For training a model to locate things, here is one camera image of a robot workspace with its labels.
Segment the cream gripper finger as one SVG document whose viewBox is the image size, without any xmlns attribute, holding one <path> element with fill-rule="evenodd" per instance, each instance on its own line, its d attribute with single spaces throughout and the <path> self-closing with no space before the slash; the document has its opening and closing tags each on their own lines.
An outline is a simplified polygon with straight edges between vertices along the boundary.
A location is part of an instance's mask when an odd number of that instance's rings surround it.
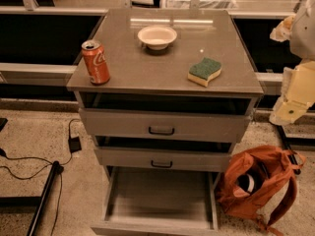
<svg viewBox="0 0 315 236">
<path fill-rule="evenodd" d="M 270 33 L 270 39 L 278 42 L 290 40 L 290 33 L 295 15 L 283 19 Z"/>
<path fill-rule="evenodd" d="M 283 69 L 281 96 L 270 115 L 275 125 L 288 125 L 303 116 L 315 103 L 315 62 Z"/>
</svg>

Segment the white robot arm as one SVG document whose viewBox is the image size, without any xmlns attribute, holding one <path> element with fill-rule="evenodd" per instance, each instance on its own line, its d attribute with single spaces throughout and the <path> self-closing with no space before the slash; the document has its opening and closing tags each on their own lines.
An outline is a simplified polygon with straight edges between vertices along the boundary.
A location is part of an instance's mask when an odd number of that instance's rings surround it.
<svg viewBox="0 0 315 236">
<path fill-rule="evenodd" d="M 290 52 L 301 58 L 293 69 L 283 69 L 281 96 L 270 115 L 275 125 L 292 124 L 315 103 L 315 0 L 306 0 L 296 14 L 282 20 L 270 39 L 288 40 Z"/>
</svg>

